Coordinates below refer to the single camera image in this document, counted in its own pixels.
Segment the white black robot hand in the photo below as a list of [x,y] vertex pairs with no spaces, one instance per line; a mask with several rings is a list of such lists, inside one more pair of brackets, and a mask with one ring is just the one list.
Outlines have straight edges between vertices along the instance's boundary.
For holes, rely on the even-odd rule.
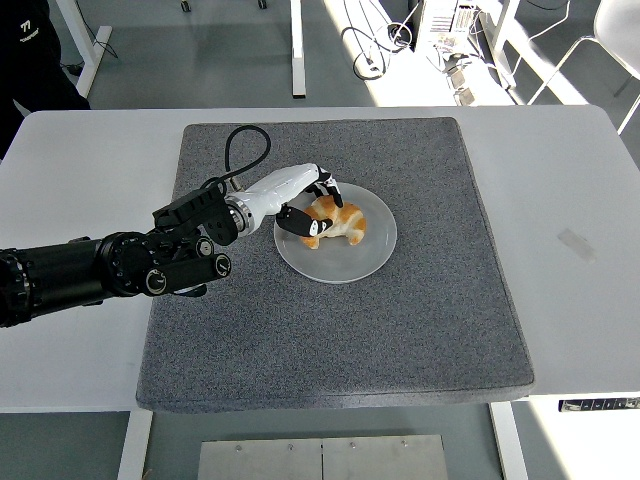
[[313,237],[326,231],[333,221],[315,220],[304,211],[289,207],[288,202],[307,190],[312,193],[323,186],[338,208],[344,203],[332,175],[313,163],[285,167],[262,178],[246,191],[236,194],[243,227],[248,235],[256,231],[267,216],[275,216],[280,228],[300,237]]

